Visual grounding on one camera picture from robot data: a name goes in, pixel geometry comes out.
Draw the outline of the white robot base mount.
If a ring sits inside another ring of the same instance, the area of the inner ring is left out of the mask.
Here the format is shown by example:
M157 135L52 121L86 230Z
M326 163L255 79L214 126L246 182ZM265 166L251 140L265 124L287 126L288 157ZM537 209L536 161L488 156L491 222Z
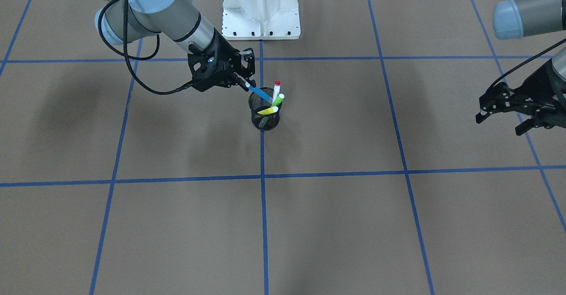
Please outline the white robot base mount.
M298 0L223 0L221 34L228 40L297 40Z

